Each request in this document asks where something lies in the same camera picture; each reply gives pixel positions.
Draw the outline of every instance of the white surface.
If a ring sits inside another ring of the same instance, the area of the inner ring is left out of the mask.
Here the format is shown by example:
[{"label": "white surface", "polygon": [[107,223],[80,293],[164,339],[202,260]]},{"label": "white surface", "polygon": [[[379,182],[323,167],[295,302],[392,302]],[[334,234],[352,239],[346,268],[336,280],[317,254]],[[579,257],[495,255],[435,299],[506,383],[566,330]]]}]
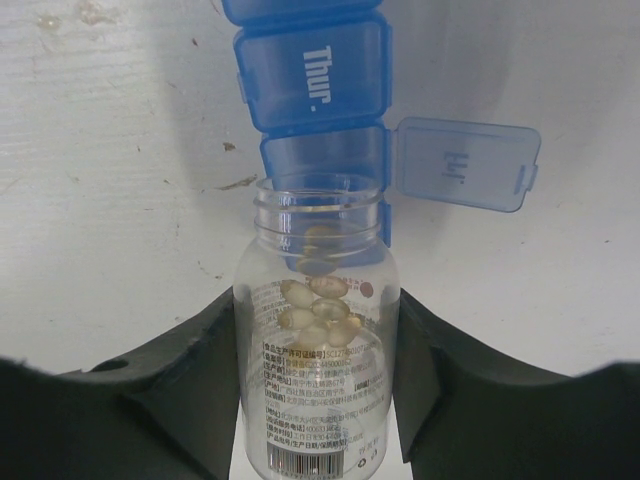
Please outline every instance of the white surface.
[{"label": "white surface", "polygon": [[[1,2],[2,355],[90,368],[230,285],[253,190],[217,188],[262,164],[236,28],[212,1]],[[413,114],[543,137],[517,214],[391,195],[405,288],[536,365],[577,374],[637,360],[640,2],[387,0],[384,11],[399,52],[389,125]],[[376,478],[409,478],[393,462]]]}]

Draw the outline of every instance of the pill bottle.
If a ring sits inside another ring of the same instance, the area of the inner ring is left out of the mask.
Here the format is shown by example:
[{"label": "pill bottle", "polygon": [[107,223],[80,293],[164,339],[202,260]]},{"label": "pill bottle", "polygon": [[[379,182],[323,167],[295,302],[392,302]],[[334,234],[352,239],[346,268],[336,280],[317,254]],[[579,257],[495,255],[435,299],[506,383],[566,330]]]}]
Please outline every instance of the pill bottle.
[{"label": "pill bottle", "polygon": [[245,448],[267,480],[364,480],[382,463],[400,286],[375,180],[258,183],[234,281]]}]

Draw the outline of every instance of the bottle mouth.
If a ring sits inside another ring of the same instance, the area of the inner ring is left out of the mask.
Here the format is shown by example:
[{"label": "bottle mouth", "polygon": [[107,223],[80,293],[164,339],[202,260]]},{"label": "bottle mouth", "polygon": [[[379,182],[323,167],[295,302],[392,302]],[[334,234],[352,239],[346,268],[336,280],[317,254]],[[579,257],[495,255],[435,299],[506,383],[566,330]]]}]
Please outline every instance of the bottle mouth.
[{"label": "bottle mouth", "polygon": [[382,200],[380,185],[372,178],[350,174],[293,174],[257,183],[259,208],[295,212],[337,212],[366,207]]}]

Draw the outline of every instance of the transparent bottle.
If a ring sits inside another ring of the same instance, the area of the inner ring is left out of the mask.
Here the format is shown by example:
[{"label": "transparent bottle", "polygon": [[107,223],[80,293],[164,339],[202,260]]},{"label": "transparent bottle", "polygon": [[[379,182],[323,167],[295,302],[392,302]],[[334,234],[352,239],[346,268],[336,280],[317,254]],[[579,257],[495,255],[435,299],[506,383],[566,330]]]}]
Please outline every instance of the transparent bottle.
[{"label": "transparent bottle", "polygon": [[234,301],[247,456],[267,480],[364,480],[382,463],[400,286],[375,181],[258,184]]}]

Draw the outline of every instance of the barcode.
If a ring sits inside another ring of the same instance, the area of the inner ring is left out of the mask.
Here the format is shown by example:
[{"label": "barcode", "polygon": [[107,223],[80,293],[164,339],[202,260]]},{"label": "barcode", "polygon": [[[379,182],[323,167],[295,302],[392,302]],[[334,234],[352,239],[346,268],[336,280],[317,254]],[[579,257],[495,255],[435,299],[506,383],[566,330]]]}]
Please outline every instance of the barcode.
[{"label": "barcode", "polygon": [[339,480],[344,473],[344,451],[298,453],[267,443],[269,468],[299,480]]}]

